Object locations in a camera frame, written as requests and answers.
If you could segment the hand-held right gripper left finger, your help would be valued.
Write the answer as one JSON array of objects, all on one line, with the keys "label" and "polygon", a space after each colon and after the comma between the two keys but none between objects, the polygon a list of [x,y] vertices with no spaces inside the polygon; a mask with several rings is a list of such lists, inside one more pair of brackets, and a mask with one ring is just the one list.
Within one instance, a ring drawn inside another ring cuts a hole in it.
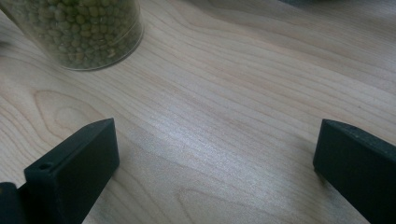
[{"label": "hand-held right gripper left finger", "polygon": [[34,224],[81,224],[120,165],[115,123],[79,129],[24,170]]}]

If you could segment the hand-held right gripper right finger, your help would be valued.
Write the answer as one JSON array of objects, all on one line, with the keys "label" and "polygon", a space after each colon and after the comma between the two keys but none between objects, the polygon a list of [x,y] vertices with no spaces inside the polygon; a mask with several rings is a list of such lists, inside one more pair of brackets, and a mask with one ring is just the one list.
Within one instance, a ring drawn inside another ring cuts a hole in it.
[{"label": "hand-held right gripper right finger", "polygon": [[371,224],[396,224],[396,146],[325,119],[313,165]]}]

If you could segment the glass jar of green beans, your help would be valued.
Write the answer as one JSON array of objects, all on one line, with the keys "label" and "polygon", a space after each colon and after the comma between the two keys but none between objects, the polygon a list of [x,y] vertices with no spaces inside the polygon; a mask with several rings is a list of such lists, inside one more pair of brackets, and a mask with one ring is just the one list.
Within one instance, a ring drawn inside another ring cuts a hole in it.
[{"label": "glass jar of green beans", "polygon": [[47,57],[71,70],[123,60],[144,32],[138,0],[0,0],[0,10]]}]

